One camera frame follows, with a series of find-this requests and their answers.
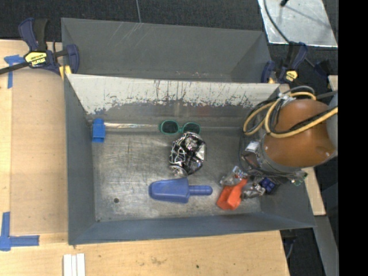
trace blue plastic scoop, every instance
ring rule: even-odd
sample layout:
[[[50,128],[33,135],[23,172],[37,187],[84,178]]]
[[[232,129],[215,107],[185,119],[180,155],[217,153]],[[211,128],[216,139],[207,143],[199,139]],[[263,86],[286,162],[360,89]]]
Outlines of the blue plastic scoop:
[[[207,185],[189,185],[188,178],[162,180],[151,183],[149,196],[155,200],[186,204],[190,196],[209,196],[212,187]]]

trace orange plastic piece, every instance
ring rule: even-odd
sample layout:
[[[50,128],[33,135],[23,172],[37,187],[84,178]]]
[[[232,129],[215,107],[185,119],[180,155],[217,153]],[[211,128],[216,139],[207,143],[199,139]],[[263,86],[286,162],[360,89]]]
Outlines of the orange plastic piece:
[[[247,184],[247,182],[247,179],[242,179],[240,183],[235,186],[225,186],[216,202],[216,205],[221,209],[235,210],[242,201],[242,188]]]

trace wooden table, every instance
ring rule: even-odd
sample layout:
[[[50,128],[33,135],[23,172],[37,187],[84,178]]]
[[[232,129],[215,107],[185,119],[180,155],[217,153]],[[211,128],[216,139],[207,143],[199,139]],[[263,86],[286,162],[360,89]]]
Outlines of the wooden table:
[[[23,41],[0,40],[0,68],[4,56],[27,51]],[[11,235],[38,234],[40,246],[0,252],[0,274],[61,275],[64,254],[84,253],[87,276],[289,275],[278,231],[69,246],[62,79],[29,68],[13,76],[11,89],[0,76],[0,211],[10,211]],[[308,171],[313,211],[325,214]]]

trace black floor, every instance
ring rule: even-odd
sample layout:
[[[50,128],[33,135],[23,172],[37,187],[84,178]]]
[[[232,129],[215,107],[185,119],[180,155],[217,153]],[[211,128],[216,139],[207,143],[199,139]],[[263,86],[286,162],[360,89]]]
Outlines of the black floor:
[[[209,28],[264,30],[257,0],[0,0],[0,38],[17,39],[18,25],[28,17],[48,18],[48,41],[61,41],[62,17],[147,22],[156,24],[190,25]],[[339,0],[323,0],[326,12],[339,42]],[[269,44],[272,59],[285,58],[286,45]],[[308,58],[316,63],[328,60],[331,74],[338,75],[336,48],[309,47]],[[330,91],[325,80],[314,74],[310,65],[299,66],[299,80],[312,86],[317,94]],[[321,191],[338,181],[338,159],[316,167]],[[331,226],[338,243],[338,212],[331,214]],[[324,275],[313,231],[295,231],[296,239],[289,258],[290,273],[296,275]],[[287,242],[288,253],[290,241]]]

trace blue block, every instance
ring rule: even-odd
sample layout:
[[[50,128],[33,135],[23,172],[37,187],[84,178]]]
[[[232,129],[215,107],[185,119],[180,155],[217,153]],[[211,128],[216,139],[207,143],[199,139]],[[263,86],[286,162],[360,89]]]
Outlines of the blue block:
[[[95,118],[92,125],[92,142],[103,143],[106,136],[106,126],[104,120]]]
[[[38,246],[39,235],[10,236],[10,212],[2,214],[0,251],[10,251],[12,247]]]

